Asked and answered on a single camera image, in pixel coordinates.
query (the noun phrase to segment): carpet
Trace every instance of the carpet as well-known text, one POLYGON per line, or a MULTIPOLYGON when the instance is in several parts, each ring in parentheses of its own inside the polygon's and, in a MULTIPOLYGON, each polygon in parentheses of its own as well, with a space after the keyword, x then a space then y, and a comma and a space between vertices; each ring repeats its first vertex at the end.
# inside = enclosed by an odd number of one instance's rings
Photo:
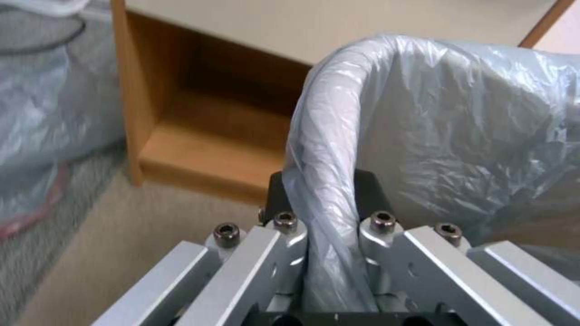
POLYGON ((225 221, 249 230, 256 206, 118 172, 89 212, 18 325, 88 325, 180 241, 203 243, 225 221))

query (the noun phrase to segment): mounting hole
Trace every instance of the mounting hole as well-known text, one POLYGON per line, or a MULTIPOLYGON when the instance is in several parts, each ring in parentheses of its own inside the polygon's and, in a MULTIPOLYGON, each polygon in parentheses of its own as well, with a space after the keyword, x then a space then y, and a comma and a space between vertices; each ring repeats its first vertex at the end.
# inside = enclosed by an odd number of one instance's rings
POLYGON ((280 213, 280 215, 278 215, 278 218, 281 219, 281 220, 286 220, 287 221, 287 220, 293 219, 294 217, 290 213, 280 213))
POLYGON ((298 318, 289 314, 283 314, 276 317, 271 326, 302 326, 302 325, 303 325, 302 322, 298 318))
POLYGON ((407 270, 409 271, 409 275, 413 276, 413 277, 417 277, 417 271, 415 269, 415 264, 413 263, 409 263, 409 265, 407 265, 407 270))
POLYGON ((232 234, 234 233, 234 227, 229 224, 224 224, 219 227, 218 232, 221 234, 232 234))
POLYGON ((388 221, 391 219, 391 215, 386 212, 380 212, 376 214, 376 217, 380 220, 388 221))
POLYGON ((403 326, 433 326, 433 323, 431 323, 425 317, 412 316, 403 320, 403 326))
POLYGON ((447 233, 455 233, 457 232, 457 229, 455 228, 455 226, 450 225, 450 224, 443 224, 441 226, 441 229, 447 233))

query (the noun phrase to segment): plastic-wrapped object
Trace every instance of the plastic-wrapped object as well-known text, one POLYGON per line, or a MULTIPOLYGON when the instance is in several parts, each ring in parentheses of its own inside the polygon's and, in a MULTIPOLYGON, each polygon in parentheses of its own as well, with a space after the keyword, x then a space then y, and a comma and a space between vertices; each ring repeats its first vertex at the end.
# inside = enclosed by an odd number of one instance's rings
MULTIPOLYGON (((51 28, 22 12, 2 15, 2 25, 29 23, 4 35, 15 42, 26 27, 51 28)), ((111 28, 88 33, 69 47, 0 56, 0 239, 48 214, 65 189, 66 161, 124 136, 118 83, 105 75, 106 58, 114 61, 111 28), (103 38, 111 46, 100 47, 103 38)), ((0 48, 18 48, 11 41, 0 48)))
MULTIPOLYGON (((452 222, 474 245, 578 212, 579 71, 578 56, 391 35, 316 65, 283 173, 311 234, 304 308, 376 310, 358 250, 355 167, 377 175, 404 227, 452 222)), ((563 232, 580 238, 580 225, 563 232)))

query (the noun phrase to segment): gray carpet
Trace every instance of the gray carpet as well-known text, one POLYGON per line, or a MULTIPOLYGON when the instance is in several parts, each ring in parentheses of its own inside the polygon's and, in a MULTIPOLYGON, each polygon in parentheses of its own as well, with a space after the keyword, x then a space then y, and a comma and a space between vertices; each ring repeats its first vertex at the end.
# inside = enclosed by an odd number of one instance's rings
POLYGON ((71 164, 70 184, 50 216, 0 243, 0 325, 11 325, 125 159, 115 144, 71 164))
MULTIPOLYGON (((0 49, 47 43, 77 27, 78 23, 72 20, 47 19, 0 8, 0 49)), ((68 49, 94 76, 103 77, 113 85, 117 83, 110 24, 87 22, 85 32, 68 49)), ((20 63, 25 70, 41 63, 43 58, 35 55, 0 59, 20 63)), ((24 232, 0 242, 0 325, 10 325, 17 319, 125 156, 125 146, 120 140, 71 161, 70 184, 52 213, 24 232)))

